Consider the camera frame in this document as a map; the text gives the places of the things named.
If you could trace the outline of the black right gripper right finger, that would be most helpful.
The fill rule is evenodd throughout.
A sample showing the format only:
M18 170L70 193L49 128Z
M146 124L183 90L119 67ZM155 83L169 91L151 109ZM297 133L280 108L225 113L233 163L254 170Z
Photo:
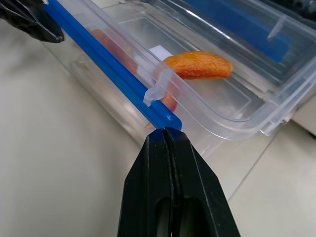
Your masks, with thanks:
M185 133L165 129L175 188L172 237L241 237L216 174Z

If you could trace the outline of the orange fried food piece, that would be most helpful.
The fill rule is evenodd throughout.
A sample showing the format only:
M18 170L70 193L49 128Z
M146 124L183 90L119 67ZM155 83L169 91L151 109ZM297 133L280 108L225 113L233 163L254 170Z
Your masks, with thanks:
M164 64L180 78L224 79L233 71L232 64L221 56L206 51L187 51L164 59Z

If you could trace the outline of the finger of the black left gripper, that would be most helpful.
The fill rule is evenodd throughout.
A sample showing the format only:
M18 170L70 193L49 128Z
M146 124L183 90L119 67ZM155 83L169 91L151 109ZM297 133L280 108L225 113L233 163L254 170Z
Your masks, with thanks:
M65 39L62 29L44 6L43 0L0 0L0 19L34 39L61 43Z

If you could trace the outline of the clear food container blue clips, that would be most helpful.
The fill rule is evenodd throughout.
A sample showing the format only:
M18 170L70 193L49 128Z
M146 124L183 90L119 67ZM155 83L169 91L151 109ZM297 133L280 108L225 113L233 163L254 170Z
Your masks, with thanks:
M47 48L138 142L156 128L184 131L201 154L216 139L270 135L316 85L316 20L269 0L47 0L65 40ZM132 50L132 74L86 28ZM233 66L224 79L182 79L164 59L206 51ZM170 111L161 98L177 102Z

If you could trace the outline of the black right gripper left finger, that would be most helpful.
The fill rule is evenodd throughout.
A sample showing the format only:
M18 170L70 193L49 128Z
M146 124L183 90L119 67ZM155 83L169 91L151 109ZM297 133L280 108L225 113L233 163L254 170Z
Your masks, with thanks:
M174 185L164 130L147 136L124 181L118 237L171 237Z

